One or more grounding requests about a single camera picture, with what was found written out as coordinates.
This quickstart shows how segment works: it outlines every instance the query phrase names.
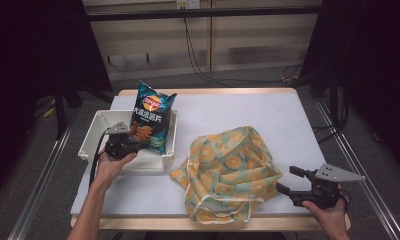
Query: white tray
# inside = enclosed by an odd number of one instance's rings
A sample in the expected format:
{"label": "white tray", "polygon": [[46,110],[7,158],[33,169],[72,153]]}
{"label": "white tray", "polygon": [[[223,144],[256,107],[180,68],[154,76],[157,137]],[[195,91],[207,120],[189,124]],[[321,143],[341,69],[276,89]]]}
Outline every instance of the white tray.
{"label": "white tray", "polygon": [[[113,111],[101,110],[97,111],[91,126],[85,136],[84,142],[79,149],[78,156],[83,160],[93,162],[95,150],[103,132],[122,121],[129,126],[133,111]],[[171,120],[169,122],[168,137],[166,139],[166,153],[159,155],[150,149],[143,149],[138,152],[138,156],[130,163],[126,164],[122,169],[125,172],[162,172],[170,166],[174,161],[175,138],[177,127],[178,111],[172,110]],[[104,136],[100,149],[102,149],[108,140],[108,136]]]}

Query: black cable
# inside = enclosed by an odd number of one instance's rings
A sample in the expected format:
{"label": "black cable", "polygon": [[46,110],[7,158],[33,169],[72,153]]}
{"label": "black cable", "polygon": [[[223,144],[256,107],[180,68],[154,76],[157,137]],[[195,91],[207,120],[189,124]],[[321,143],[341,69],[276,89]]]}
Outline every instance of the black cable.
{"label": "black cable", "polygon": [[98,141],[97,149],[95,150],[94,159],[93,159],[93,163],[91,166],[90,183],[89,183],[88,187],[91,187],[91,183],[93,183],[93,181],[94,181],[98,159],[100,158],[98,151],[100,150],[101,142],[103,142],[103,138],[104,138],[104,135],[106,135],[107,130],[109,130],[109,128],[104,130],[103,134],[101,134],[100,140]]}
{"label": "black cable", "polygon": [[[188,56],[190,58],[190,63],[191,63],[191,68],[194,70],[194,72],[196,73],[197,76],[199,76],[201,79],[206,80],[206,81],[211,81],[217,84],[221,84],[224,85],[226,87],[231,87],[225,83],[221,83],[220,81],[239,81],[239,82],[262,82],[262,83],[275,83],[275,82],[281,82],[282,80],[274,80],[274,81],[266,81],[266,80],[249,80],[249,79],[231,79],[231,78],[227,78],[227,79],[217,79],[217,78],[213,78],[211,76],[206,75],[203,71],[201,71],[198,63],[197,63],[197,59],[196,59],[196,55],[194,52],[194,47],[193,47],[193,43],[191,41],[191,36],[190,36],[190,32],[188,30],[188,26],[187,26],[187,21],[184,18],[184,24],[185,24],[185,38],[186,38],[186,42],[187,42],[187,49],[188,49]],[[197,70],[194,68],[194,64],[191,58],[191,55],[193,56],[195,65]]]}
{"label": "black cable", "polygon": [[325,142],[326,140],[330,139],[331,137],[339,134],[344,127],[347,125],[347,118],[349,116],[349,99],[346,94],[346,91],[343,91],[343,105],[341,107],[341,120],[339,121],[338,126],[329,125],[327,127],[315,127],[318,129],[325,129],[325,128],[336,128],[335,132],[331,133],[330,135],[324,137],[323,139],[318,140],[318,144]]}
{"label": "black cable", "polygon": [[322,130],[325,130],[327,128],[331,128],[332,126],[325,126],[325,127],[312,127],[312,129],[316,129],[313,131],[313,134],[316,135],[317,133],[321,132]]}
{"label": "black cable", "polygon": [[[225,84],[225,83],[221,83],[221,82],[219,82],[219,81],[217,81],[217,80],[215,80],[215,79],[213,79],[213,78],[210,78],[210,77],[206,76],[206,75],[200,70],[200,68],[199,68],[199,66],[198,66],[198,64],[197,64],[196,55],[194,54],[194,49],[193,49],[193,45],[192,45],[192,42],[191,42],[190,33],[189,33],[189,31],[188,31],[187,20],[186,20],[185,18],[184,18],[184,23],[185,23],[185,41],[187,42],[188,57],[190,58],[191,68],[193,69],[194,73],[196,73],[196,75],[199,76],[199,77],[200,77],[201,79],[203,79],[203,80],[210,81],[210,82],[214,82],[214,83],[217,83],[217,84],[219,84],[219,85],[232,88],[232,86],[230,86],[230,85],[227,85],[227,84]],[[191,54],[193,54],[193,58],[194,58],[194,61],[195,61],[195,63],[196,63],[196,66],[197,66],[199,72],[197,72],[197,70],[194,68],[193,60],[192,60],[192,58],[191,58]]]}
{"label": "black cable", "polygon": [[[301,63],[301,64],[295,64],[295,65],[290,65],[290,66],[287,66],[286,68],[284,68],[284,72],[283,72],[283,75],[282,75],[282,81],[285,81],[284,87],[287,87],[287,86],[288,86],[289,79],[294,75],[294,73],[297,72],[297,70],[298,70],[302,65],[303,65],[303,63]],[[290,75],[287,76],[287,74],[286,74],[286,73],[287,73],[287,70],[288,70],[289,68],[292,68],[292,67],[296,67],[296,68],[293,70],[293,72],[291,72]]]}
{"label": "black cable", "polygon": [[123,232],[118,232],[116,235],[112,238],[112,240],[119,240],[123,236]]}
{"label": "black cable", "polygon": [[300,87],[300,86],[310,83],[313,79],[319,79],[319,78],[321,78],[322,74],[325,72],[326,68],[327,68],[326,65],[316,67],[312,72],[310,72],[306,76],[300,77],[296,81],[290,83],[287,87],[297,88],[297,87]]}

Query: chip bag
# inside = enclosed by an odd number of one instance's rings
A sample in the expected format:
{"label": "chip bag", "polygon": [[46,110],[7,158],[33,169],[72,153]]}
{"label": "chip bag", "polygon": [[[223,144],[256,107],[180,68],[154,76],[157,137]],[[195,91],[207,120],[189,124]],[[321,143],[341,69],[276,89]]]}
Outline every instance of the chip bag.
{"label": "chip bag", "polygon": [[130,122],[130,134],[137,141],[150,140],[150,148],[159,154],[166,152],[166,137],[176,93],[158,93],[140,81],[137,100]]}

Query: person's arm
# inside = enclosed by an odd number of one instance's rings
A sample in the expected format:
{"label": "person's arm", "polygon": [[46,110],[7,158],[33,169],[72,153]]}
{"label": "person's arm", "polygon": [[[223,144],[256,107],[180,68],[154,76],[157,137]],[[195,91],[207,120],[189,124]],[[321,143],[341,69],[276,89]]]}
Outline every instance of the person's arm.
{"label": "person's arm", "polygon": [[350,240],[349,233],[346,230],[346,211],[343,199],[340,198],[333,208],[325,210],[309,201],[303,201],[302,205],[315,216],[328,239]]}
{"label": "person's arm", "polygon": [[107,153],[100,155],[96,177],[88,190],[81,213],[68,239],[97,239],[106,191],[122,167],[136,156],[136,153],[131,153],[120,161],[113,161]]}

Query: floral fabric bag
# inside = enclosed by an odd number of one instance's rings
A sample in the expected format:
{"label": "floral fabric bag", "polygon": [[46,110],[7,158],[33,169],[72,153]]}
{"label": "floral fabric bag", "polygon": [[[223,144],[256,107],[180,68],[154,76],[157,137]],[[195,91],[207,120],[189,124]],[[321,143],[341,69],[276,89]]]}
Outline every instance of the floral fabric bag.
{"label": "floral fabric bag", "polygon": [[246,126],[198,137],[169,176],[186,189],[191,220],[225,224],[247,222],[260,203],[275,196],[282,173],[259,133]]}

